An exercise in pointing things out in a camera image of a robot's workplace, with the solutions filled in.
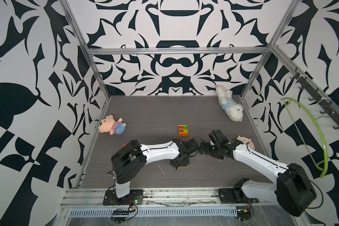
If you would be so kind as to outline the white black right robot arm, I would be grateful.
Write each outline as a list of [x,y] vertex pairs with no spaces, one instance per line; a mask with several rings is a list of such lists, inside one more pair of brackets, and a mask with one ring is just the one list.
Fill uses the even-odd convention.
[[300,165],[287,165],[255,151],[252,141],[246,137],[238,136],[229,140],[220,130],[216,130],[209,134],[209,138],[209,143],[200,144],[200,154],[220,160],[231,158],[250,166],[270,180],[269,183],[263,183],[243,178],[233,185],[231,195],[221,192],[223,201],[265,200],[299,217],[316,199],[312,182]]

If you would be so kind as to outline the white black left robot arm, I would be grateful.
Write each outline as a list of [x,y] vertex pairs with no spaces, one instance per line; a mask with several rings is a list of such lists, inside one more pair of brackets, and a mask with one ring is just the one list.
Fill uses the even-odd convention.
[[157,144],[144,145],[138,140],[132,140],[111,157],[112,170],[115,176],[115,195],[118,199],[130,194],[130,183],[142,168],[150,163],[169,160],[174,168],[185,167],[189,159],[195,156],[199,145],[195,139],[182,141],[174,138],[172,141]]

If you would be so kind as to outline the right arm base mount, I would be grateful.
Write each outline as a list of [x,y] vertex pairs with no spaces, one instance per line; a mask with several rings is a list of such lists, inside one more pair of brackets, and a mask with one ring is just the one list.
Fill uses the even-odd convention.
[[241,179],[232,188],[219,188],[218,196],[221,203],[259,203],[256,198],[248,198],[242,191],[242,186],[249,181],[247,178]]

